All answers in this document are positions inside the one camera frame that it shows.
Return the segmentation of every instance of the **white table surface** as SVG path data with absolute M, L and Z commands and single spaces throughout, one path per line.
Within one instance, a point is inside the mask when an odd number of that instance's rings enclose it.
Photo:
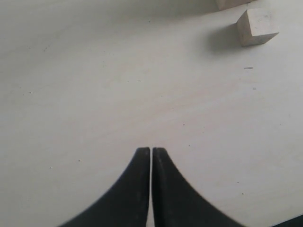
M 302 214 L 301 4 L 0 1 L 0 226 L 69 220 L 141 146 L 247 226 Z M 281 33 L 241 48 L 233 24 L 256 7 Z

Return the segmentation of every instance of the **wooden cube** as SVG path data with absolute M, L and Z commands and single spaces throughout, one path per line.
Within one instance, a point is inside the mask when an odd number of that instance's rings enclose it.
M 267 9 L 246 10 L 237 27 L 242 46 L 264 44 L 279 34 L 279 26 Z
M 216 0 L 219 10 L 229 9 L 255 0 Z

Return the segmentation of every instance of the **wooden block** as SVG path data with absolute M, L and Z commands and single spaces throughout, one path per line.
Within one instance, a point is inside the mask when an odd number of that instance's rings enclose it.
M 229 9 L 255 0 L 216 0 L 219 10 Z
M 237 27 L 242 46 L 264 44 L 279 34 L 279 26 L 267 9 L 246 10 Z

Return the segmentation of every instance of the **light wood cube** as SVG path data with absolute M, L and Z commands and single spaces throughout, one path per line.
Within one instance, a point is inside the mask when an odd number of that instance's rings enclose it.
M 237 27 L 242 46 L 264 44 L 279 34 L 279 26 L 267 9 L 246 10 Z
M 255 0 L 216 0 L 219 10 L 229 9 Z

